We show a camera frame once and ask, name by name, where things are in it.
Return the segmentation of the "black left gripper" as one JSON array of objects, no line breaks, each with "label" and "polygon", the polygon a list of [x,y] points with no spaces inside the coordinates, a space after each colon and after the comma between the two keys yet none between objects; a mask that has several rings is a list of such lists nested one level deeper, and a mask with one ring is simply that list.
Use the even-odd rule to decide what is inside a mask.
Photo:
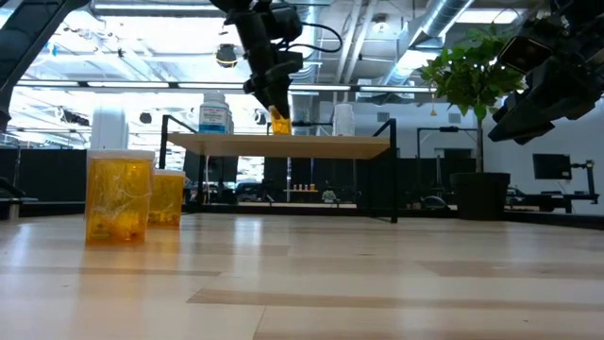
[{"label": "black left gripper", "polygon": [[[249,79],[243,84],[243,90],[254,93],[264,108],[273,106],[282,118],[289,118],[289,75],[301,70],[303,55],[269,47],[246,51],[243,56],[251,71]],[[271,95],[264,90],[270,85]]]}]

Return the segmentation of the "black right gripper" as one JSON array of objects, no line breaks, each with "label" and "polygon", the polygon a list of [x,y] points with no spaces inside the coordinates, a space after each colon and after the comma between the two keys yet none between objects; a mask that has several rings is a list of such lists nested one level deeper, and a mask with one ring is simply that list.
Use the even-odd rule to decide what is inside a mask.
[{"label": "black right gripper", "polygon": [[557,59],[553,53],[526,78],[528,87],[513,92],[494,114],[492,142],[525,145],[548,133],[561,118],[577,120],[604,92],[604,45]]}]

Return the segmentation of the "orange pill bottle white cap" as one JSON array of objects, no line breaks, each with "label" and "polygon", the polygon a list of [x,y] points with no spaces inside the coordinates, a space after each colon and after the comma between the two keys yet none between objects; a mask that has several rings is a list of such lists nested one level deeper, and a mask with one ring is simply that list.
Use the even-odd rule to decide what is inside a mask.
[{"label": "orange pill bottle white cap", "polygon": [[278,136],[291,136],[291,119],[282,116],[275,106],[270,106],[269,111],[271,114],[271,127],[273,134]]},{"label": "orange pill bottle white cap", "polygon": [[151,227],[177,229],[183,205],[185,173],[155,169],[148,223]]},{"label": "orange pill bottle white cap", "polygon": [[155,153],[144,150],[87,152],[85,235],[90,245],[145,241]]}]

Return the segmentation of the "large white medicine bottle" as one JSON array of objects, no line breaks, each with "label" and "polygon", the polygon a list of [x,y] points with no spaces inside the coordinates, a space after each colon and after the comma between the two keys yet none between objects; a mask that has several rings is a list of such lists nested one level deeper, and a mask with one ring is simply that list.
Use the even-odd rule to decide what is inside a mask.
[{"label": "large white medicine bottle", "polygon": [[228,134],[229,105],[220,93],[205,93],[199,106],[198,132],[202,134]]}]

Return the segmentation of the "clear bottle with mixed capsules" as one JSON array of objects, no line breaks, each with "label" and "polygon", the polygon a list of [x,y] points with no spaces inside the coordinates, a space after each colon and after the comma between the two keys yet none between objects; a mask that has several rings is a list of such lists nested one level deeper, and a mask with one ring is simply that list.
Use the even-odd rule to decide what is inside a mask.
[{"label": "clear bottle with mixed capsules", "polygon": [[334,107],[332,135],[355,135],[355,114],[350,104],[342,103]]}]

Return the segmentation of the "small background wooden shelf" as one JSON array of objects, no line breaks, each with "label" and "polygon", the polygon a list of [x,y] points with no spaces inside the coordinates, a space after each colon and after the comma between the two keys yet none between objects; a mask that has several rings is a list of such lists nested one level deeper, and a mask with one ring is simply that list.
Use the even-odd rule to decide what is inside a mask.
[{"label": "small background wooden shelf", "polygon": [[283,192],[289,203],[315,203],[319,200],[319,191],[314,184],[294,184]]}]

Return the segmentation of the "black computer monitor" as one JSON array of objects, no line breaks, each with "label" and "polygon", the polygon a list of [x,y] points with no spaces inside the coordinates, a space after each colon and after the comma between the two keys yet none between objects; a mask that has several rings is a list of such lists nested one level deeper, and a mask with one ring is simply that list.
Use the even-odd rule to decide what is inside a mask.
[{"label": "black computer monitor", "polygon": [[536,179],[572,178],[570,157],[563,154],[533,154],[533,172]]}]

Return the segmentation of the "green leafy plant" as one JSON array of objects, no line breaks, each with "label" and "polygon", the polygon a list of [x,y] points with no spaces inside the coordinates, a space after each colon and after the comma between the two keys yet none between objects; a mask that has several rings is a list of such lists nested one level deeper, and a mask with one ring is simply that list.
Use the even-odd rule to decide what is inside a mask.
[{"label": "green leafy plant", "polygon": [[472,113],[477,121],[476,171],[484,171],[483,121],[500,107],[506,94],[523,87],[523,76],[498,61],[498,54],[512,37],[496,25],[471,29],[453,47],[420,68],[421,78],[462,115]]}]

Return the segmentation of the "black background desk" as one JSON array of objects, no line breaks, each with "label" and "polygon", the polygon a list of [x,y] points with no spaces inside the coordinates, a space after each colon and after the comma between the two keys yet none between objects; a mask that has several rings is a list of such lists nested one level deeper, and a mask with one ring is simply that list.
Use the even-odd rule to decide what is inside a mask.
[{"label": "black background desk", "polygon": [[525,194],[518,189],[509,188],[506,195],[507,205],[510,207],[536,207],[539,212],[552,213],[556,209],[564,209],[566,213],[573,212],[573,202],[575,200],[590,201],[597,204],[598,194],[562,194],[562,193],[541,193]]}]

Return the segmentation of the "black plant pot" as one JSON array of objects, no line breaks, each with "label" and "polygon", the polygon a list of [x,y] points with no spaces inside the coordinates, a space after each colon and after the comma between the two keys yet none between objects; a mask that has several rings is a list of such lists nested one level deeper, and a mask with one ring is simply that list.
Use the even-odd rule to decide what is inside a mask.
[{"label": "black plant pot", "polygon": [[464,220],[498,221],[503,218],[508,173],[459,173],[450,176],[458,216]]}]

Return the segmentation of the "long ceiling light strip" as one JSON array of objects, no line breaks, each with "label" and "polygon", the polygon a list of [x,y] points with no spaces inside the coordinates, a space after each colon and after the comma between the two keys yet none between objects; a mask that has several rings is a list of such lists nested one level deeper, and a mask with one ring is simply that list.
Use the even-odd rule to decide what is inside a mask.
[{"label": "long ceiling light strip", "polygon": [[[72,80],[19,80],[18,87],[32,88],[105,88],[143,90],[228,90],[242,91],[242,83],[233,82],[161,82],[161,81],[72,81]],[[410,93],[434,92],[433,88],[416,86],[327,85],[295,83],[290,90],[302,92],[358,92],[358,93]]]}]

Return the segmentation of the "white column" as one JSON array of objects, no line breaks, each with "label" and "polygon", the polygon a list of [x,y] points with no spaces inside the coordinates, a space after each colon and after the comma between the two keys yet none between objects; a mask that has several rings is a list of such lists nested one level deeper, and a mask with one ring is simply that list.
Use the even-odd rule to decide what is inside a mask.
[{"label": "white column", "polygon": [[122,107],[99,106],[92,114],[90,149],[127,149],[128,121]]}]

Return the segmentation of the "wooden shelf black metal frame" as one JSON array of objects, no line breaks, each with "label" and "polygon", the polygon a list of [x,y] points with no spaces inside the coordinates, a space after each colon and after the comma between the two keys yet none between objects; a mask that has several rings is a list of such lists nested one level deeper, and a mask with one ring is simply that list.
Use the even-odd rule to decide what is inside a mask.
[{"label": "wooden shelf black metal frame", "polygon": [[392,166],[392,207],[390,222],[398,221],[396,120],[387,120],[370,137],[216,135],[199,134],[175,117],[161,118],[159,168],[166,166],[167,145],[172,143],[200,156],[272,157],[309,159],[372,160],[384,153]]}]

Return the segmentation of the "black background frame stand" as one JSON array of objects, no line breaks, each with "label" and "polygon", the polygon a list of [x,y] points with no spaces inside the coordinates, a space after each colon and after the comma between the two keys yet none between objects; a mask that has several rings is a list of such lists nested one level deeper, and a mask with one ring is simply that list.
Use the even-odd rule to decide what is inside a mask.
[{"label": "black background frame stand", "polygon": [[416,129],[416,192],[415,208],[427,211],[449,211],[454,198],[453,175],[476,172],[476,159],[472,148],[442,148],[435,150],[431,158],[423,158],[422,136],[430,132],[460,133],[472,135],[475,128],[463,127],[418,127]]}]

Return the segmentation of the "black partition wall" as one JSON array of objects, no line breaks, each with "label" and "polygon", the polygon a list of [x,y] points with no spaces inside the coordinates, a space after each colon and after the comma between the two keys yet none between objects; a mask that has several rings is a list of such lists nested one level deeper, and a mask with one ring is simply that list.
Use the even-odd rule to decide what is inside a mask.
[{"label": "black partition wall", "polygon": [[0,178],[41,202],[83,201],[87,151],[0,148]]}]

